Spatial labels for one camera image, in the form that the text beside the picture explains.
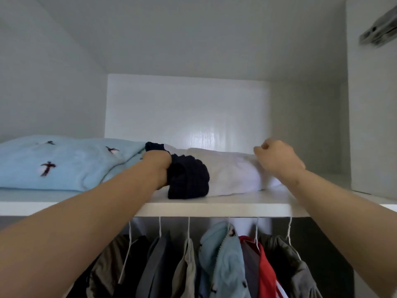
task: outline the light blue blanket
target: light blue blanket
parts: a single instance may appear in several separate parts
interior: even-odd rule
[[[145,142],[34,135],[0,144],[0,187],[85,191],[142,159]]]

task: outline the forearm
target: forearm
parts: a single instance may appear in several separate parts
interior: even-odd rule
[[[397,286],[397,213],[303,169],[283,181],[336,248],[380,295]]]
[[[0,296],[61,296],[151,197],[159,174],[141,161],[0,232]]]

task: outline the light blue fleece jacket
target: light blue fleece jacket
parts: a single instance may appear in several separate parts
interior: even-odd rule
[[[243,251],[232,224],[220,222],[201,237],[198,259],[201,266],[199,297],[251,298]]]
[[[34,135],[0,144],[0,187],[85,191],[142,159],[144,142]]]

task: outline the white shelf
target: white shelf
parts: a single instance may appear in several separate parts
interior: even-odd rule
[[[328,175],[326,178],[343,188],[350,187],[350,181],[343,176]],[[0,188],[0,216],[31,215],[77,194],[77,191]],[[397,211],[397,200],[356,194]],[[191,200],[169,200],[166,189],[162,189],[155,192],[136,216],[303,217],[308,214],[288,189],[280,185],[269,190]]]

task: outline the wardrobe door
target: wardrobe door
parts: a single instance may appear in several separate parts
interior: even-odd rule
[[[377,48],[359,36],[396,0],[347,0],[352,189],[397,198],[397,39]]]

